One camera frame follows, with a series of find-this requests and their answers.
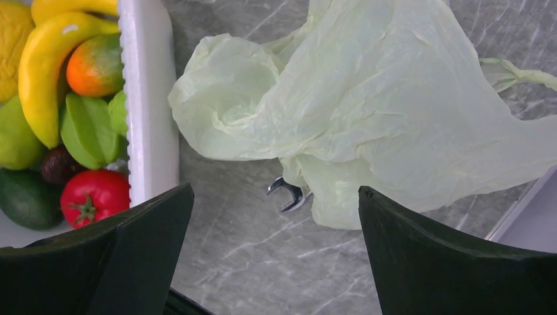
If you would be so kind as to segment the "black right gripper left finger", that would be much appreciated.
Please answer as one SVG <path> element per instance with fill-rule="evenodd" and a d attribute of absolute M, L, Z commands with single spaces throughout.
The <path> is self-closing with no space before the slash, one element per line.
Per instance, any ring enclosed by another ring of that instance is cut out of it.
<path fill-rule="evenodd" d="M 163 314 L 194 192 L 181 184 L 122 213 L 1 249 L 2 314 Z"/>

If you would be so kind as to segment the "light green plastic bag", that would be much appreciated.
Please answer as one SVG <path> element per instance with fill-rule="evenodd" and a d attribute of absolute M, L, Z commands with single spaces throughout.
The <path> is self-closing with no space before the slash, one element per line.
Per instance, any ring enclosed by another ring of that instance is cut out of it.
<path fill-rule="evenodd" d="M 216 160 L 280 160 L 317 224 L 358 230 L 358 189 L 416 212 L 517 186 L 556 165 L 556 117 L 522 121 L 499 93 L 556 78 L 478 54 L 444 1 L 311 1 L 257 44 L 203 38 L 168 100 Z"/>

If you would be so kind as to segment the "yellow fake banana bunch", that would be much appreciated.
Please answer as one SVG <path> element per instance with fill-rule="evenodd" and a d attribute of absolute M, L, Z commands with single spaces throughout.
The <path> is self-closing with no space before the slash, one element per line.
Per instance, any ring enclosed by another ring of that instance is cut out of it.
<path fill-rule="evenodd" d="M 116 22 L 73 10 L 47 18 L 29 35 L 18 69 L 18 92 L 28 125 L 47 148 L 60 142 L 58 80 L 64 61 L 85 40 L 118 32 Z"/>

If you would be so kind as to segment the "yellow fake corn cob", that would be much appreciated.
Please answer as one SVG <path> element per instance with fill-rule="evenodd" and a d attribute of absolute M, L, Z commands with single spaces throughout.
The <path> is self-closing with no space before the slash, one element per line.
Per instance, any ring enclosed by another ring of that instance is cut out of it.
<path fill-rule="evenodd" d="M 18 93 L 18 67 L 24 45 L 34 28 L 28 5 L 1 1 L 1 103 Z"/>

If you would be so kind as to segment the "orange green fake mango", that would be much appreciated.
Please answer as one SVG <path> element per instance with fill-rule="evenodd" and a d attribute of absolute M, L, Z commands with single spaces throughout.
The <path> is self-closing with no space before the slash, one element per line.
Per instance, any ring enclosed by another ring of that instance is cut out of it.
<path fill-rule="evenodd" d="M 71 54 L 66 80 L 82 96 L 105 97 L 123 89 L 120 34 L 98 35 L 80 44 Z"/>

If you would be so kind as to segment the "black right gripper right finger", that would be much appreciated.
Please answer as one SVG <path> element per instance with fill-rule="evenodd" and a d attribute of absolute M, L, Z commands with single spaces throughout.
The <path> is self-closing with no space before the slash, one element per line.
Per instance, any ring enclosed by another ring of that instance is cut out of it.
<path fill-rule="evenodd" d="M 359 217 L 383 314 L 555 314 L 556 255 L 494 243 L 369 186 Z"/>

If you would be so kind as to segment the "red fake tomato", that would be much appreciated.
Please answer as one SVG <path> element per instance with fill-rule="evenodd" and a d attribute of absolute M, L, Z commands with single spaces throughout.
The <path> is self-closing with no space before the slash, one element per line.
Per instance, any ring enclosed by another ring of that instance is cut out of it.
<path fill-rule="evenodd" d="M 127 176 L 107 169 L 86 170 L 63 189 L 60 208 L 73 229 L 117 215 L 130 208 Z"/>

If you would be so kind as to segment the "dark green fake avocado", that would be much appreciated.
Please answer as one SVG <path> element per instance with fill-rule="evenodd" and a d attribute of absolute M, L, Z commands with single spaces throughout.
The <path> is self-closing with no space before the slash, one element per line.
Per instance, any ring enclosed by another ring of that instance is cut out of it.
<path fill-rule="evenodd" d="M 49 184 L 36 171 L 1 170 L 1 210 L 30 230 L 48 230 L 63 221 L 62 187 Z"/>

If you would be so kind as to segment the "green fake star fruit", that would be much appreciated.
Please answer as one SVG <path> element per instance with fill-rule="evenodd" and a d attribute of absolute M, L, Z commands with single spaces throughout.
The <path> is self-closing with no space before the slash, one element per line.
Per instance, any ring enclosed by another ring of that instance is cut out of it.
<path fill-rule="evenodd" d="M 88 169 L 102 169 L 120 157 L 121 136 L 111 126 L 108 103 L 101 98 L 67 94 L 60 135 L 70 155 Z"/>

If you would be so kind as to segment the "light green fake pear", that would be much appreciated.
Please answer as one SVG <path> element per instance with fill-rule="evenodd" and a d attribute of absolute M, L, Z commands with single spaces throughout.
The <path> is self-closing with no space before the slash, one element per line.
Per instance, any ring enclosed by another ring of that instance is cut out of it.
<path fill-rule="evenodd" d="M 40 164 L 47 149 L 31 130 L 19 96 L 1 106 L 1 168 L 23 170 Z"/>

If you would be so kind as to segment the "silver open-end wrench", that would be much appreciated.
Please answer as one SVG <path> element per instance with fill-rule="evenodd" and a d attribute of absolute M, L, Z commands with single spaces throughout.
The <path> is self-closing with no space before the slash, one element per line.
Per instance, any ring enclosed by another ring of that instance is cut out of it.
<path fill-rule="evenodd" d="M 287 213 L 299 209 L 307 198 L 313 195 L 308 186 L 295 186 L 287 183 L 283 177 L 277 177 L 268 187 L 267 195 L 274 194 L 278 190 L 286 190 L 289 193 L 290 201 L 280 208 L 281 213 Z"/>

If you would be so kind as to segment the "white plastic basket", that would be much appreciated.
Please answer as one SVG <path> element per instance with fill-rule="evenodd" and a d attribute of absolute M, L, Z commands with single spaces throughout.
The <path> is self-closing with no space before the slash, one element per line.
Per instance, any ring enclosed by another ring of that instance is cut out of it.
<path fill-rule="evenodd" d="M 161 1 L 118 1 L 128 110 L 131 209 L 179 184 L 178 131 L 167 96 L 175 83 L 173 30 Z"/>

